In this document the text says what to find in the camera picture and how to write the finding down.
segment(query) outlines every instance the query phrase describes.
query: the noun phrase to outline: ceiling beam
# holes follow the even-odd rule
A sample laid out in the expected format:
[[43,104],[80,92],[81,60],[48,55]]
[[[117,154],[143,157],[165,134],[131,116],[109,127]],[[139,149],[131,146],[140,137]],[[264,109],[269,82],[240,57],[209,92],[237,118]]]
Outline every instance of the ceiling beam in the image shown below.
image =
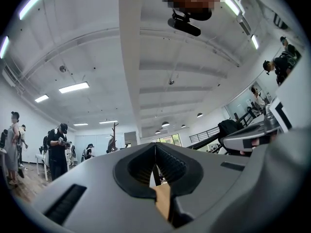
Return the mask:
[[[162,114],[158,114],[156,117],[167,117],[170,116],[172,114],[177,115],[177,114],[183,114],[183,113],[188,113],[188,112],[192,112],[194,111],[194,109],[191,110],[183,110],[183,111],[174,111],[174,112],[170,112],[170,113],[162,113]],[[155,115],[145,115],[145,116],[141,116],[141,119],[150,119],[150,118],[155,118]]]
[[177,105],[184,105],[184,104],[195,104],[195,103],[202,103],[202,100],[192,100],[192,101],[180,101],[180,102],[167,102],[167,103],[155,103],[155,104],[146,104],[140,107],[141,110],[149,110],[154,108],[162,108],[162,107],[171,107]]
[[[183,34],[181,31],[173,31],[170,28],[150,28],[147,23],[141,24],[140,35],[144,37],[169,38],[174,41],[183,41]],[[241,60],[234,56],[230,51],[225,50],[223,46],[207,39],[203,35],[195,37],[188,34],[186,43],[202,47],[236,67],[239,67],[242,63]]]
[[[172,68],[171,65],[167,63],[144,63],[139,66],[140,70],[163,70],[167,71]],[[184,65],[182,63],[177,64],[177,67],[175,71],[181,71],[181,72],[192,72],[192,73],[199,73],[209,76],[214,76],[218,78],[227,79],[227,75],[224,72],[217,71],[210,67],[202,67],[202,66],[192,66],[192,65]]]
[[[168,87],[166,92],[186,92],[186,91],[212,91],[212,87],[198,87],[198,86],[183,86],[183,87]],[[164,87],[151,87],[151,88],[141,88],[140,94],[149,94],[149,93],[161,93],[165,92]]]
[[119,0],[121,51],[133,114],[140,137],[139,63],[140,17],[143,0]]

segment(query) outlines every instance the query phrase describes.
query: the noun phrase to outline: black pants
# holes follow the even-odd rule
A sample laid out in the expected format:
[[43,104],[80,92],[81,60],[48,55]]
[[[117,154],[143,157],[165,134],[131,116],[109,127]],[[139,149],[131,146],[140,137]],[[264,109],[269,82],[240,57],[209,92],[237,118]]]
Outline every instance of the black pants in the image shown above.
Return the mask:
[[49,158],[50,170],[52,181],[56,180],[58,177],[62,176],[67,172],[67,162],[62,159],[51,159]]

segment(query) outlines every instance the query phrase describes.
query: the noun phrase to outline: white shirt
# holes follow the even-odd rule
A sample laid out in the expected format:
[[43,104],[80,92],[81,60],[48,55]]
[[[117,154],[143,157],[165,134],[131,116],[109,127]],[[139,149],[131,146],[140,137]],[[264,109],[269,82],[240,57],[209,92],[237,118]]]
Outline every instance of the white shirt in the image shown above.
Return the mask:
[[266,103],[262,100],[262,98],[257,95],[257,97],[254,95],[255,97],[255,102],[259,105],[259,106],[264,106]]

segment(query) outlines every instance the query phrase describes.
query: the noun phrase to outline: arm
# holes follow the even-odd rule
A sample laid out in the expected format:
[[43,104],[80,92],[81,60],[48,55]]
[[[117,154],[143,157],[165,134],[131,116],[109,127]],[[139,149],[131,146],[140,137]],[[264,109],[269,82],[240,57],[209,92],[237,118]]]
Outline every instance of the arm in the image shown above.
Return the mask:
[[18,132],[17,124],[15,124],[15,126],[13,128],[13,131],[14,131],[14,136],[13,136],[13,139],[12,139],[12,143],[16,143],[16,140],[19,137],[19,132]]
[[48,135],[48,145],[50,147],[54,147],[59,145],[59,141],[54,141],[54,130],[51,130],[49,135]]

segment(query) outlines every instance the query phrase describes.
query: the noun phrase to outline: woman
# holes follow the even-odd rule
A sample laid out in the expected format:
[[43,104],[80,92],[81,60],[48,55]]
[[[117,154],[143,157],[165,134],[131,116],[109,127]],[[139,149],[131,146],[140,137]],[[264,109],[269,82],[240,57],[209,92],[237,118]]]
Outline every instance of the woman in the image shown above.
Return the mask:
[[18,172],[18,164],[17,164],[17,139],[19,137],[18,132],[18,119],[19,113],[18,112],[11,112],[11,121],[12,125],[8,129],[7,139],[5,141],[4,149],[6,150],[7,154],[5,155],[5,164],[8,168],[10,179],[9,184],[17,187],[16,175],[15,173]]

